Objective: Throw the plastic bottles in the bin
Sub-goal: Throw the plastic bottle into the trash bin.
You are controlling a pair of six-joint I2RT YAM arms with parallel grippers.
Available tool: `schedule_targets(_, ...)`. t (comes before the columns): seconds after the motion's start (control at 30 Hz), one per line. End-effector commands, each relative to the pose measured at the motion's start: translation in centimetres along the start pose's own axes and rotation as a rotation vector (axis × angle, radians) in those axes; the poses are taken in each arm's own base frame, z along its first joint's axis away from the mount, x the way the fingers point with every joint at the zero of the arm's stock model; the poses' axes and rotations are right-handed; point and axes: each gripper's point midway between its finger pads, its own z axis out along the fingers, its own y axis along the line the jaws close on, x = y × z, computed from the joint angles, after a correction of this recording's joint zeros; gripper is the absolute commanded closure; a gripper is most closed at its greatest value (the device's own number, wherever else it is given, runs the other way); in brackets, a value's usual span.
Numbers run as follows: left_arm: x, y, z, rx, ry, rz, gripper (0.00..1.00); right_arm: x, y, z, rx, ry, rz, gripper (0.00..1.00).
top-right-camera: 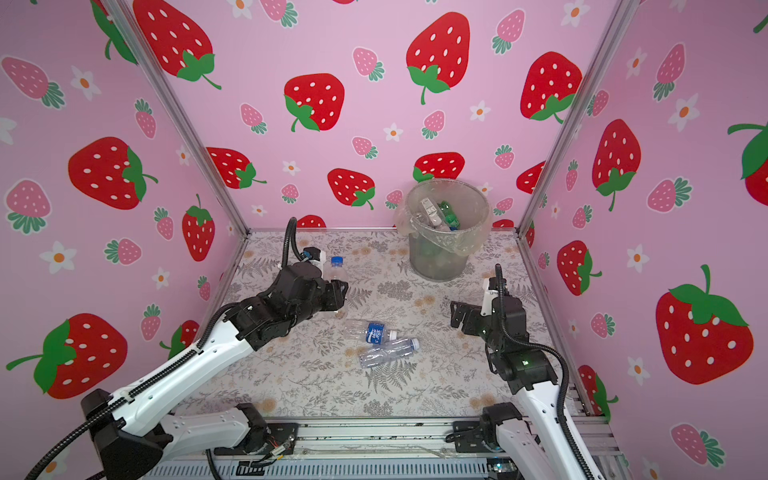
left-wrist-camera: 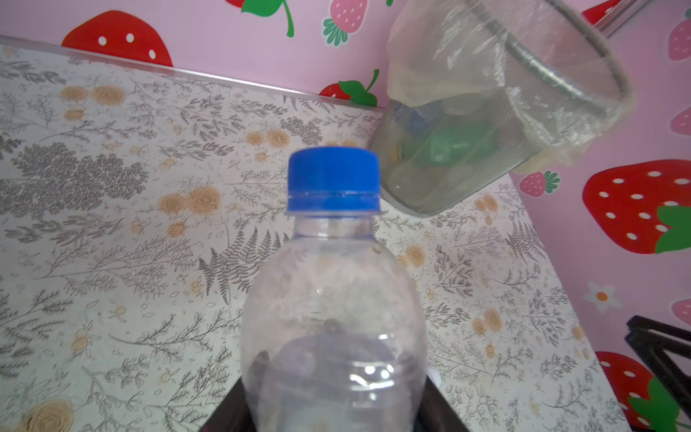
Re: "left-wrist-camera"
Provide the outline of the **bottle blue cap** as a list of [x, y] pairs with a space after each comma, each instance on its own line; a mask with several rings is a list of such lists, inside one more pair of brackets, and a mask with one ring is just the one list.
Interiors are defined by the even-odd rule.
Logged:
[[291, 155], [293, 237], [258, 272], [241, 380], [259, 431], [410, 431], [426, 383], [426, 320], [374, 234], [380, 164], [366, 149]]

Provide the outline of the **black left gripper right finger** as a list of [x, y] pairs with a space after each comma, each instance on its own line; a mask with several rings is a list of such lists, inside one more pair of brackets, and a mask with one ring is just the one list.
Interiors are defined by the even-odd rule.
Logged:
[[417, 432], [469, 432], [429, 376], [417, 414]]

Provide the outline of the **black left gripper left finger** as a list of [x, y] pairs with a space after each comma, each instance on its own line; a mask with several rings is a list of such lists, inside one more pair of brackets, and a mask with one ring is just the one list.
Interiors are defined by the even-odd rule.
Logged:
[[241, 379], [236, 381], [199, 431], [254, 432], [254, 422]]

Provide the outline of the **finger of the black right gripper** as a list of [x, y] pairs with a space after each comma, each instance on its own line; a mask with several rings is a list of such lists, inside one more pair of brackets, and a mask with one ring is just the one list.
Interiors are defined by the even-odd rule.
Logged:
[[625, 341], [690, 417], [690, 373], [673, 357], [690, 359], [690, 332], [642, 316], [633, 316], [627, 327]]

